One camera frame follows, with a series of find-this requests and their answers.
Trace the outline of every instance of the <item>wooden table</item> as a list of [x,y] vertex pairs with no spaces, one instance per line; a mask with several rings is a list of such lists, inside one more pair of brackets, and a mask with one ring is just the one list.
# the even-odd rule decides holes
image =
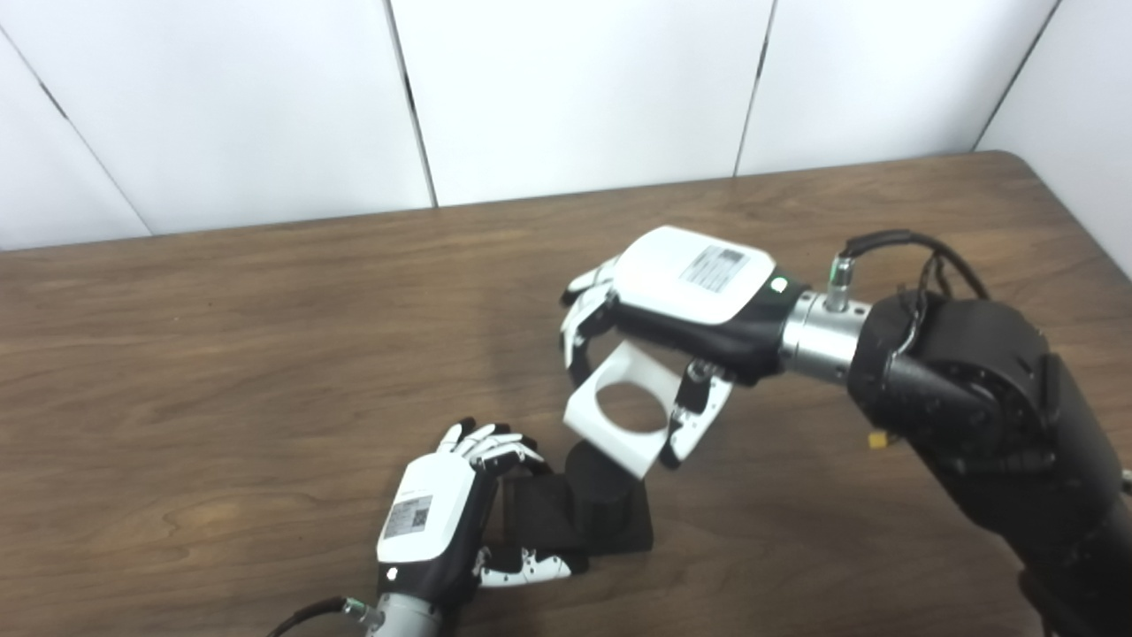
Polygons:
[[[1046,332],[1132,462],[1127,281],[1006,154],[10,252],[0,634],[254,636],[316,599],[372,600],[401,471],[447,424],[509,422],[561,466],[558,294],[662,223],[815,282],[848,235],[943,236]],[[924,257],[869,255],[857,295]],[[681,470],[650,474],[651,553],[482,592],[460,634],[1037,635],[1009,552],[867,432],[831,387],[738,393]]]

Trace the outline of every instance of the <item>robotic hand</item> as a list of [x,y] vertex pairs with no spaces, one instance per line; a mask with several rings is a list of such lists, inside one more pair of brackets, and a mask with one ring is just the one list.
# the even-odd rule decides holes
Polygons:
[[[932,250],[916,290],[850,299],[857,258],[909,243]],[[978,298],[952,296],[945,264]],[[677,467],[732,384],[796,372],[839,385],[875,428],[911,445],[968,518],[1010,544],[1047,632],[1132,635],[1132,523],[1120,496],[1129,474],[1041,334],[992,301],[945,243],[907,230],[850,239],[821,293],[762,250],[664,226],[576,277],[563,302],[578,386],[566,422],[638,477],[658,457]],[[591,369],[589,341],[614,328],[689,354],[683,379],[627,344]],[[594,396],[610,379],[670,407],[667,431],[650,439],[608,422]],[[583,394],[589,407],[572,410]]]
[[444,616],[479,587],[508,587],[569,577],[586,570],[584,557],[522,548],[488,548],[483,530],[498,480],[514,468],[550,468],[526,437],[505,424],[464,419],[432,454],[405,467],[377,541],[377,608],[332,597],[297,612],[268,637],[325,613],[341,612],[367,627],[368,637],[431,637]]

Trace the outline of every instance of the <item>robotic finger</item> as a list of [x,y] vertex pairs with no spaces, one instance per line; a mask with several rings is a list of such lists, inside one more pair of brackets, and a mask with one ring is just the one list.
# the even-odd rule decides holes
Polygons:
[[484,588],[507,588],[561,579],[585,573],[589,561],[584,556],[547,553],[520,548],[484,546],[483,567],[480,569],[480,586]]

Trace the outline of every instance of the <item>black cable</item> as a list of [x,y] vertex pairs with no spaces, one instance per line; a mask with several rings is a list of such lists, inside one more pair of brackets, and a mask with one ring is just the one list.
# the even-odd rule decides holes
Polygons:
[[967,260],[960,256],[959,252],[935,236],[920,234],[919,232],[912,232],[911,230],[882,230],[880,232],[854,236],[852,239],[846,241],[846,248],[841,250],[841,256],[857,258],[876,248],[885,246],[906,246],[909,243],[932,248],[933,251],[938,252],[940,256],[946,258],[947,261],[951,262],[952,267],[954,267],[959,274],[962,275],[963,279],[967,281],[967,284],[975,291],[975,295],[984,299],[990,298],[990,294],[987,293],[986,285],[983,284],[978,274],[975,273],[971,265],[967,262]]
[[323,600],[321,602],[315,602],[309,606],[305,606],[294,612],[293,616],[286,619],[283,623],[275,627],[267,634],[267,637],[280,637],[288,630],[291,630],[295,626],[307,621],[310,618],[318,617],[320,614],[332,614],[341,613],[345,611],[346,605],[349,605],[350,600],[346,597],[331,597],[328,600]]

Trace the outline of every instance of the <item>white wall panel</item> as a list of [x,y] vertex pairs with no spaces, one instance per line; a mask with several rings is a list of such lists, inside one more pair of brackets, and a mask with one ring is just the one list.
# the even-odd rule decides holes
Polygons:
[[0,246],[148,234],[0,34]]
[[377,0],[0,0],[155,232],[429,205]]
[[730,175],[771,0],[394,0],[441,204]]
[[1062,2],[979,149],[1026,160],[1132,274],[1132,3]]
[[739,173],[967,152],[1054,0],[780,0]]

